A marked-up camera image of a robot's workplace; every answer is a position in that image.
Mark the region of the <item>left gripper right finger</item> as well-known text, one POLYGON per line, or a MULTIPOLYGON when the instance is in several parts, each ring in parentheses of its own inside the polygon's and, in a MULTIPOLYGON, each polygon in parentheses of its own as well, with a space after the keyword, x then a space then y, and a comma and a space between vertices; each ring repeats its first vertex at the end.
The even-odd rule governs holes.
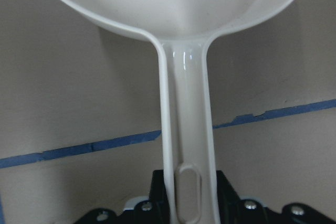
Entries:
POLYGON ((218 210, 221 223, 268 223, 264 207, 253 199, 241 199, 220 170, 217 176, 218 210))

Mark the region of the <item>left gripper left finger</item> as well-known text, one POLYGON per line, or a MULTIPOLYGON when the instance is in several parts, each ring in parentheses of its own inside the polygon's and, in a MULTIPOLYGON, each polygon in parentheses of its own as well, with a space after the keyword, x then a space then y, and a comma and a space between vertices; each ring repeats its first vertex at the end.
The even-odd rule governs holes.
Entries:
POLYGON ((152 174, 149 197, 137 203, 132 210, 124 211, 124 223, 170 223, 170 207, 167 199, 163 170, 152 174))

